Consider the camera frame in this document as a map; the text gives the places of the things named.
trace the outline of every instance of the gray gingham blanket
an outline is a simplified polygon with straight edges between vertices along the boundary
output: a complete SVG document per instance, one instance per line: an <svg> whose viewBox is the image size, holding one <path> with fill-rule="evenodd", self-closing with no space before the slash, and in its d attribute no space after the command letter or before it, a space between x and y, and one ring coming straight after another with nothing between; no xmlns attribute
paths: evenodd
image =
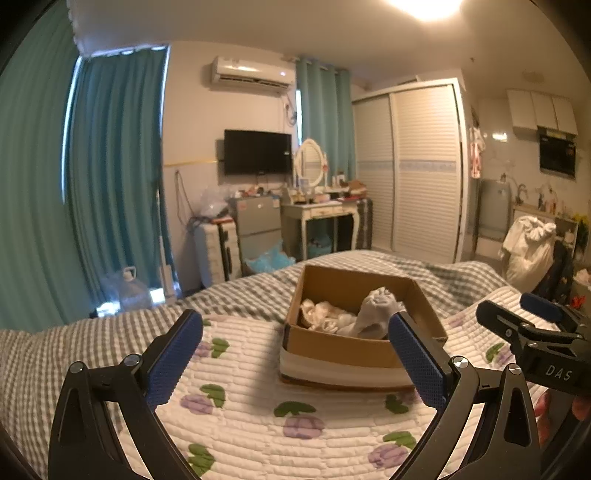
<svg viewBox="0 0 591 480"><path fill-rule="evenodd" d="M373 251L340 252L309 263L346 270L403 275L415 279L441 319L485 297L506 283L479 262L430 265ZM215 285L175 305L87 319L35 335L0 330L0 421L42 478L47 477L51 422L68 366L82 360L89 368L114 365L141 353L168 330L187 308L203 314L283 322L303 263ZM121 415L113 409L117 429Z"/></svg>

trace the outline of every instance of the suitcase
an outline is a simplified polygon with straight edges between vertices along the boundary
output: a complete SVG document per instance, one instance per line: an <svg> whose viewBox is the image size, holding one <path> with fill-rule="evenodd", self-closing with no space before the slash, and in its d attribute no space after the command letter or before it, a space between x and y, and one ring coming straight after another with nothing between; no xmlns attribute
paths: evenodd
<svg viewBox="0 0 591 480"><path fill-rule="evenodd" d="M220 225L196 222L193 238L201 283L205 288L242 276L234 222Z"/></svg>
<svg viewBox="0 0 591 480"><path fill-rule="evenodd" d="M359 231L357 233L357 250L371 250L374 209L371 199L357 200L359 212ZM351 215L339 218L339 237L337 247L339 251L351 250L351 235L353 234L353 217Z"/></svg>

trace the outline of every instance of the teal curtain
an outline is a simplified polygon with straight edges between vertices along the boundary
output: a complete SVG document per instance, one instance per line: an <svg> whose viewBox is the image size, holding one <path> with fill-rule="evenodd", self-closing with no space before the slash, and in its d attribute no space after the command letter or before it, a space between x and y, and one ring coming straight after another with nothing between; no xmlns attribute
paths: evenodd
<svg viewBox="0 0 591 480"><path fill-rule="evenodd" d="M296 65L301 92L302 138L312 138L326 152L330 177L342 170L355 178L355 132L351 78L347 70L301 59Z"/></svg>
<svg viewBox="0 0 591 480"><path fill-rule="evenodd" d="M160 286L156 191L166 56L146 49L86 59L80 68L67 201L96 304L108 299L103 279L126 266L149 287Z"/></svg>
<svg viewBox="0 0 591 480"><path fill-rule="evenodd" d="M72 38L58 1L0 75L0 328L37 332L94 308L61 191Z"/></svg>

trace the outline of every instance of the faucet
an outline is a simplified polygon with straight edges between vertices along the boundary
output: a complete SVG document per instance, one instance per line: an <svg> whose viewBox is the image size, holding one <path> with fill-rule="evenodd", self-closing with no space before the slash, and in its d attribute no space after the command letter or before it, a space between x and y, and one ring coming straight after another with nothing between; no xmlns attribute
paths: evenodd
<svg viewBox="0 0 591 480"><path fill-rule="evenodd" d="M529 198L529 195L527 195L527 187L525 186L525 183L520 183L519 186L517 187L517 195L515 195L515 203L517 205L523 204L523 200L521 198L521 192L525 192L525 198Z"/></svg>

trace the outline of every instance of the microwave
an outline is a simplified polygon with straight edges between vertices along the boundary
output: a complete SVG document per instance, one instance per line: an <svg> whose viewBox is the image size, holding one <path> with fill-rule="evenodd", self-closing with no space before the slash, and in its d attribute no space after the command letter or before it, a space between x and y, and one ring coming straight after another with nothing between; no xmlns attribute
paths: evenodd
<svg viewBox="0 0 591 480"><path fill-rule="evenodd" d="M575 179L577 147L572 140L540 134L540 170Z"/></svg>

